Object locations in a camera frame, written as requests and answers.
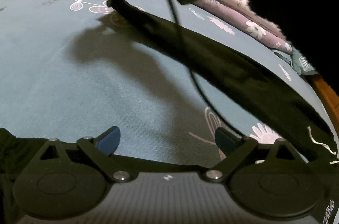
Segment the pink purple folded quilt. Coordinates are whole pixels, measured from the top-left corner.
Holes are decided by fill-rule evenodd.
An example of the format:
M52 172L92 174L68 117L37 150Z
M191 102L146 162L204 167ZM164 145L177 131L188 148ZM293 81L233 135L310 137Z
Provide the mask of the pink purple folded quilt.
M292 45L280 29L250 10L248 0L197 0L194 5L242 30L268 48L292 54Z

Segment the wooden headboard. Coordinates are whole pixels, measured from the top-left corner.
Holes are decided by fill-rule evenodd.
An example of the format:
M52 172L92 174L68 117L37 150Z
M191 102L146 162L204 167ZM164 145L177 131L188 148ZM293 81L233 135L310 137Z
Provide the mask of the wooden headboard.
M322 101L330 120L338 134L338 96L332 88L319 75L311 77L311 85Z

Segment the teal pillow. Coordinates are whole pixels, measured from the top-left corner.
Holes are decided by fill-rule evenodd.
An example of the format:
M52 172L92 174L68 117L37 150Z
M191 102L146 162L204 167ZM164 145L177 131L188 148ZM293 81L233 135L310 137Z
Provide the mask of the teal pillow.
M280 50L272 50L275 55L286 62L299 76L300 75L317 75L318 72L309 63L309 61L294 47L291 53Z

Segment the teal patterned bed sheet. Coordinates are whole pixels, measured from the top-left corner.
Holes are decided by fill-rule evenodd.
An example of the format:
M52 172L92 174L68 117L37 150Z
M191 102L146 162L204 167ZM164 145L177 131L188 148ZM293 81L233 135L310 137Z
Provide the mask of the teal patterned bed sheet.
M117 153L211 167L220 120L189 73L105 0L1 0L1 127L75 142L119 127Z

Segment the black drawstring pants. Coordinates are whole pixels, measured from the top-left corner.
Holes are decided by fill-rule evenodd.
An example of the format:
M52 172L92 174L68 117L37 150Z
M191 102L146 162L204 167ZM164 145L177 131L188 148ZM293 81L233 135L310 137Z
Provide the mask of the black drawstring pants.
M219 108L224 108L226 98L234 100L286 137L305 155L314 172L338 174L336 156L328 151L316 153L318 137L312 131L312 123L317 114L312 113L310 106L277 75L248 56L190 30L185 30L185 37L193 51L187 55L182 52L182 43L174 39L176 30L172 22L134 7L132 11L116 13L145 46L183 66L188 64L203 77L207 81L204 89ZM1 176L15 181L48 139L16 137L1 127ZM121 155L111 158L134 173L165 172L170 167L143 158ZM200 169L199 165L186 164L171 168L188 172Z

